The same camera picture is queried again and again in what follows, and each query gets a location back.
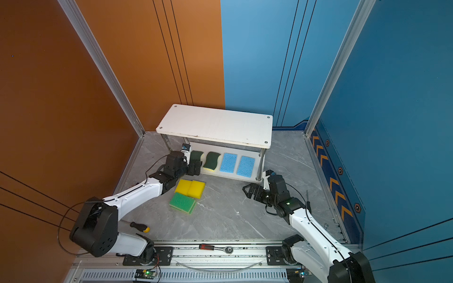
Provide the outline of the green yellow wavy sponge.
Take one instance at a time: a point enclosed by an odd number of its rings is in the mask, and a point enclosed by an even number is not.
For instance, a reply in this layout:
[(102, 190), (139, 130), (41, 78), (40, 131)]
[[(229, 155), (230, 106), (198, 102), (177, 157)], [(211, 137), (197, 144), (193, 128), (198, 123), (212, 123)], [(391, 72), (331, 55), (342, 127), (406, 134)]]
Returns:
[(221, 157), (220, 153), (208, 152), (206, 159), (204, 161), (203, 168), (207, 171), (214, 172), (218, 167), (220, 157)]
[(190, 154), (189, 163), (196, 164), (197, 162), (200, 162), (203, 154), (204, 152), (202, 151), (193, 150)]

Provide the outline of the light green sponge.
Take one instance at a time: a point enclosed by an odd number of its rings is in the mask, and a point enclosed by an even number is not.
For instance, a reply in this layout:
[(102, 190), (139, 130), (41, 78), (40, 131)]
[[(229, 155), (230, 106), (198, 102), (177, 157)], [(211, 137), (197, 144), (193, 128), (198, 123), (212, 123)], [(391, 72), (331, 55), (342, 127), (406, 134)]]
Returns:
[(169, 203), (169, 206), (173, 209), (191, 215), (196, 207), (196, 204), (197, 202), (195, 201), (195, 199), (182, 195), (180, 193), (175, 193)]

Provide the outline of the blue cellulose sponge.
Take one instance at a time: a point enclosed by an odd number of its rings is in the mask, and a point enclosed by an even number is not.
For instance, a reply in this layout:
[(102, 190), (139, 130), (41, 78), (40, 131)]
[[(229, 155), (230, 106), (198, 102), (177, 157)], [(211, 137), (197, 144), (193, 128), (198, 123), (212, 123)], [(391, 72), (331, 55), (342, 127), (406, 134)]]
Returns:
[(219, 171), (224, 173), (234, 173), (237, 157), (238, 156), (236, 154), (225, 153)]
[(256, 160), (254, 158), (242, 156), (237, 169), (237, 175), (245, 178), (251, 178), (255, 161)]

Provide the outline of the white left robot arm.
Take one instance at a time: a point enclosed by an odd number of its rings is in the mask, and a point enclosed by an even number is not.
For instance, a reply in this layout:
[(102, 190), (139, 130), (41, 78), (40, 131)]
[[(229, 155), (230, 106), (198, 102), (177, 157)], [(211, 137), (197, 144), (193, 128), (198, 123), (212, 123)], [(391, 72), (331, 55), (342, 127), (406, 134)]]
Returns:
[(137, 185), (116, 195), (85, 201), (69, 239), (94, 257), (113, 253), (151, 261), (155, 253), (152, 240), (121, 233), (118, 223), (140, 205), (175, 187), (181, 177), (199, 175), (201, 167), (201, 160), (191, 160), (183, 152), (171, 152), (157, 172), (147, 173)]

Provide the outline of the white two-tier shelf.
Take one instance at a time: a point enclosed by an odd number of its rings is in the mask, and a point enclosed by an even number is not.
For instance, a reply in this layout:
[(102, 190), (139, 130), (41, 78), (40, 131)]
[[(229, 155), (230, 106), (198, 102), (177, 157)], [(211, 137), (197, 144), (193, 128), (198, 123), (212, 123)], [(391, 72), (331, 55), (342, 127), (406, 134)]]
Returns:
[[(220, 153), (217, 169), (210, 172), (202, 167), (202, 174), (261, 183), (265, 154), (271, 147), (272, 128), (273, 117), (268, 114), (175, 104), (165, 114), (156, 132), (163, 137), (168, 148), (171, 147), (169, 136), (184, 138), (191, 145), (191, 151), (204, 152), (202, 164), (208, 152)], [(238, 156), (234, 173), (219, 171), (225, 153)], [(256, 160), (251, 178), (237, 175), (242, 156)]]

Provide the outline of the yellow foam sponge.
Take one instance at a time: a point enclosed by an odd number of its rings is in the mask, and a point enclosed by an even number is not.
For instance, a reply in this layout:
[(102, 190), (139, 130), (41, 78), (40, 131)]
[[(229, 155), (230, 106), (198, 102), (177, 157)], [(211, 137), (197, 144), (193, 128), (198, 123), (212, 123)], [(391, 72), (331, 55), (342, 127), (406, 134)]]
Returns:
[(195, 199), (201, 199), (204, 189), (204, 182), (193, 180), (188, 190), (188, 196)]
[(191, 180), (181, 179), (175, 189), (175, 192), (181, 195), (189, 196), (188, 193), (190, 191), (191, 185), (192, 185)]

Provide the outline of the right circuit board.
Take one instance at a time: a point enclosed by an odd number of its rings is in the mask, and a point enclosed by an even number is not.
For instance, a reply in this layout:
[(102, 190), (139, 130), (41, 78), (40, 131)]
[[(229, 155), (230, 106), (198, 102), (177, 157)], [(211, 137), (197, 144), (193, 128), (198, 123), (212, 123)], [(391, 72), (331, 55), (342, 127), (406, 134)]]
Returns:
[(302, 269), (286, 269), (286, 274), (289, 283), (304, 283), (306, 279), (305, 270)]

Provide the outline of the left green circuit board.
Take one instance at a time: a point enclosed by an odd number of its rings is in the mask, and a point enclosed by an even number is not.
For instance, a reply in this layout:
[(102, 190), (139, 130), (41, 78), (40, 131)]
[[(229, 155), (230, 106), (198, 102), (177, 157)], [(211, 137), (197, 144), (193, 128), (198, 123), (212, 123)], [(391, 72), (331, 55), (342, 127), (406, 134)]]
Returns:
[(134, 280), (135, 281), (153, 281), (155, 279), (158, 279), (158, 272), (155, 270), (139, 270), (137, 269), (135, 274), (134, 274)]

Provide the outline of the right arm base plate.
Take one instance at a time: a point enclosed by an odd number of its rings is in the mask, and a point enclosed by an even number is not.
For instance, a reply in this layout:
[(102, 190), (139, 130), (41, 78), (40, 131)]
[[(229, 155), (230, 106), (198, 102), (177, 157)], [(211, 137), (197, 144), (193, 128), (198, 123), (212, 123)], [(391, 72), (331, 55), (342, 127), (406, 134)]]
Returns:
[(294, 263), (288, 261), (284, 257), (284, 253), (281, 246), (267, 246), (265, 248), (267, 265), (294, 265)]

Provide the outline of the yellow handled screwdriver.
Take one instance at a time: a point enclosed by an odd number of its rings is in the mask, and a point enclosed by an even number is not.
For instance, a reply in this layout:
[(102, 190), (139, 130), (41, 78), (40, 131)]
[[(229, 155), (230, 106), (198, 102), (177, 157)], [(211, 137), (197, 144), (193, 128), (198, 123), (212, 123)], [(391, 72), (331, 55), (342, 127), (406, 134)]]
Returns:
[(128, 222), (124, 220), (122, 220), (122, 222), (128, 224), (131, 228), (134, 228), (139, 232), (148, 233), (150, 231), (150, 228), (145, 224), (138, 224), (136, 222)]

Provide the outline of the red handled ratchet tool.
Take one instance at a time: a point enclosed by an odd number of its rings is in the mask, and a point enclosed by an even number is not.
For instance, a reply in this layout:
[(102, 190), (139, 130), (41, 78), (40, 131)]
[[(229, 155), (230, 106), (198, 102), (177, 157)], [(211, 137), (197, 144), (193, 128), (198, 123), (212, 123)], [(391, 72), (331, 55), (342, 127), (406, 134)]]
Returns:
[(209, 245), (209, 244), (199, 244), (199, 249), (205, 250), (205, 251), (222, 251), (226, 254), (232, 254), (233, 250), (234, 250), (232, 246), (220, 247), (220, 246)]

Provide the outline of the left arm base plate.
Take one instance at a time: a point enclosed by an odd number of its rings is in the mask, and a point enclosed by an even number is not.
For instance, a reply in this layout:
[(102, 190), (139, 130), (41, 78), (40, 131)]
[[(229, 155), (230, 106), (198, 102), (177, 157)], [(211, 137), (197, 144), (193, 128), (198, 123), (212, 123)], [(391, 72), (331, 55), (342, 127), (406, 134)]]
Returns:
[(124, 257), (123, 266), (170, 266), (173, 257), (172, 246), (157, 246), (149, 251), (145, 251), (140, 257), (126, 255)]

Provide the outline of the aluminium left corner post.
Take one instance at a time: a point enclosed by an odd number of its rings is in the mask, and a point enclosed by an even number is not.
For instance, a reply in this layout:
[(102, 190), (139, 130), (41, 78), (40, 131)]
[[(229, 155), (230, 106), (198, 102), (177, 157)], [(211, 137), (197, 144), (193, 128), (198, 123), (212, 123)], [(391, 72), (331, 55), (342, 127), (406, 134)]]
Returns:
[(143, 138), (146, 130), (132, 107), (127, 95), (110, 66), (104, 52), (91, 31), (78, 4), (73, 0), (58, 0), (60, 7), (79, 36), (81, 42), (91, 56), (97, 69), (107, 83), (124, 114), (128, 118), (139, 138)]

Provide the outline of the aluminium corner post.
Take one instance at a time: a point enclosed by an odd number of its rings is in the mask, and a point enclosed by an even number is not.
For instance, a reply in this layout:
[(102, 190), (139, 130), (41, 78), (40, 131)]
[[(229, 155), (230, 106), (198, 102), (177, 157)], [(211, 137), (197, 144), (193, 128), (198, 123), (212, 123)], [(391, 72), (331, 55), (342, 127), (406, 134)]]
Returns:
[(58, 0), (60, 7), (79, 36), (81, 42), (91, 56), (97, 69), (107, 83), (124, 114), (128, 118), (139, 138), (143, 138), (146, 130), (132, 107), (127, 95), (110, 66), (104, 52), (91, 31), (78, 4), (73, 0)]
[(353, 18), (348, 26), (346, 34), (336, 54), (335, 60), (331, 66), (329, 74), (324, 82), (323, 88), (315, 103), (310, 119), (304, 130), (305, 137), (310, 137), (313, 133), (317, 122), (319, 121), (324, 108), (329, 101), (329, 98), (335, 88), (335, 85), (342, 74), (344, 66), (346, 65), (350, 54), (366, 24), (369, 15), (376, 3), (376, 0), (362, 0), (359, 1)]

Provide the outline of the aluminium right corner post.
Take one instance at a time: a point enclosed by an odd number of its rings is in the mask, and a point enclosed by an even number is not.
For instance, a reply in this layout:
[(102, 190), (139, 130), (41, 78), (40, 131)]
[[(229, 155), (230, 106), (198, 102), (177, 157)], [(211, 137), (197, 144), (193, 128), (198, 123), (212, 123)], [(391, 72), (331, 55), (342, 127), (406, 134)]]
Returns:
[(376, 0), (362, 0), (359, 1), (353, 18), (348, 26), (346, 34), (336, 54), (335, 60), (331, 66), (329, 74), (324, 82), (323, 88), (315, 103), (310, 119), (304, 130), (305, 137), (310, 137), (313, 133), (317, 122), (319, 121), (324, 108), (329, 101), (329, 98), (335, 88), (335, 85), (342, 74), (344, 66), (346, 65), (350, 54), (366, 24), (369, 15), (376, 3)]

